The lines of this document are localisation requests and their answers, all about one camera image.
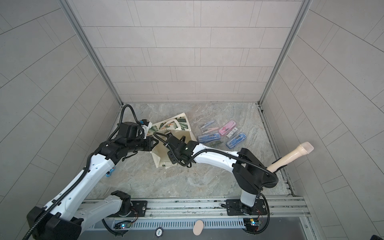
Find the blue plastic case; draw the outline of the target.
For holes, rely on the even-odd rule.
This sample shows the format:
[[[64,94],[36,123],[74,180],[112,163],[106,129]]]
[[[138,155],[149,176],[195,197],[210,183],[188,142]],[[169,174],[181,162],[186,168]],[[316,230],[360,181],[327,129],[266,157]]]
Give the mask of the blue plastic case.
[[[243,142],[246,138],[247,138],[246,134],[244,134],[244,133],[239,133],[238,135],[236,135],[235,137],[233,137],[231,140],[229,140],[228,142],[226,142],[226,146],[227,146],[229,149],[233,149],[234,147],[236,147],[237,145],[239,145],[241,142]]]
[[[217,141],[220,139],[221,139],[221,136],[219,133],[211,133],[211,134],[205,134],[205,135],[198,136],[198,142],[202,143],[202,144],[209,143],[212,141]]]

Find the floral canvas tote bag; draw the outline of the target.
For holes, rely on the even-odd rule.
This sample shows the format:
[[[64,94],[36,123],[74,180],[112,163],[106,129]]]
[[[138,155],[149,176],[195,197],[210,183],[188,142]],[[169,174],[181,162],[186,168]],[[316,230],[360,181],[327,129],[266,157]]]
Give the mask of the floral canvas tote bag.
[[[179,164],[190,167],[193,155],[190,141],[196,143],[187,115],[181,113],[162,122],[153,124],[148,131],[148,137],[153,137],[159,143],[151,150],[157,168],[170,168]]]

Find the clear case green label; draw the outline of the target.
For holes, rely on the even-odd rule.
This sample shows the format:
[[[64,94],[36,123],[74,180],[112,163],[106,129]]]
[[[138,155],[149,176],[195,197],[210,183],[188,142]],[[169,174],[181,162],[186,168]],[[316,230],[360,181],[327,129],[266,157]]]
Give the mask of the clear case green label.
[[[222,146],[223,143],[224,142],[222,140],[216,140],[216,141],[211,141],[209,143],[206,143],[206,146],[210,147],[210,148],[217,148],[217,147]]]

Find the clear case pink compass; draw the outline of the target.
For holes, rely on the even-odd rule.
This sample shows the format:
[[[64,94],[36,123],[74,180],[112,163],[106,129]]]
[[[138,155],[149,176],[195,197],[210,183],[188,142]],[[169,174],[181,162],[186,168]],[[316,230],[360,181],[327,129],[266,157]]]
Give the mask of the clear case pink compass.
[[[217,132],[220,128],[216,127],[216,128],[208,128],[208,129],[204,129],[202,134],[205,135],[205,134],[209,134],[209,133],[214,133],[214,132]]]

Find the clear case lilac compass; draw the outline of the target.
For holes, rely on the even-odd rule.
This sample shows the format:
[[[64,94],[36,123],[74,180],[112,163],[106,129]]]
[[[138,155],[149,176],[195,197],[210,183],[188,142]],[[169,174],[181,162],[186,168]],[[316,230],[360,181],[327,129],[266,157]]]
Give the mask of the clear case lilac compass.
[[[211,121],[208,121],[206,123],[203,123],[202,125],[200,125],[200,129],[203,130],[203,129],[206,129],[207,127],[211,126],[212,124],[214,124],[216,121],[215,120],[211,120]]]

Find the pink compass set case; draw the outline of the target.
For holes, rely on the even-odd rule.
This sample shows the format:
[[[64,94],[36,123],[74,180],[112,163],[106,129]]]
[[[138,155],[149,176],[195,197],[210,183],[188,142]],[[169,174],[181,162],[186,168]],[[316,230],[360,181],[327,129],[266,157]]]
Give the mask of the pink compass set case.
[[[219,130],[218,130],[218,133],[220,134],[220,136],[225,136],[227,135],[235,126],[237,125],[237,123],[233,120],[229,121],[228,123],[226,123],[223,127],[221,127]]]

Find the clear plastic stationery box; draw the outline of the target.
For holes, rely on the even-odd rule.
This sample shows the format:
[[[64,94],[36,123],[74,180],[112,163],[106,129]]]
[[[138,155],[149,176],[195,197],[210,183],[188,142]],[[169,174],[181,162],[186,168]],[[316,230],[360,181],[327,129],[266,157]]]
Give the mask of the clear plastic stationery box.
[[[238,131],[238,128],[234,127],[234,128],[233,128],[233,129],[226,135],[226,137],[227,137],[228,139],[232,138],[233,135],[234,135],[237,131]]]

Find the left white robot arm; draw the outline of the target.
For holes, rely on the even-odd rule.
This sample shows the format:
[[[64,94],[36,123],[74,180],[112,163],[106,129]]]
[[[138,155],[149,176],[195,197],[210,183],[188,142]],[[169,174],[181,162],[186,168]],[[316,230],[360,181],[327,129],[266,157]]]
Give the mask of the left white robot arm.
[[[30,229],[24,236],[27,240],[76,240],[95,223],[117,214],[120,217],[138,217],[129,194],[112,192],[105,200],[83,210],[80,205],[101,180],[112,171],[119,161],[134,156],[137,152],[150,152],[158,141],[148,137],[152,123],[148,120],[120,123],[107,140],[92,152],[83,170],[44,207],[34,207],[27,215]]]

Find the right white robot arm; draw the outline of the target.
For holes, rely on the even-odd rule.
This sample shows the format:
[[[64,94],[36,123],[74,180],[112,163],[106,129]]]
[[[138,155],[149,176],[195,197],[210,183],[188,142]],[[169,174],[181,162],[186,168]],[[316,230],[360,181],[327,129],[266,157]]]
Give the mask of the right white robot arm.
[[[184,136],[180,139],[171,133],[160,136],[166,138],[162,142],[169,150],[171,162],[184,167],[191,167],[193,163],[207,164],[232,173],[242,189],[240,208],[246,215],[252,214],[256,200],[262,196],[263,188],[273,188],[279,182],[277,175],[267,170],[248,149],[226,152],[196,141],[186,143]]]

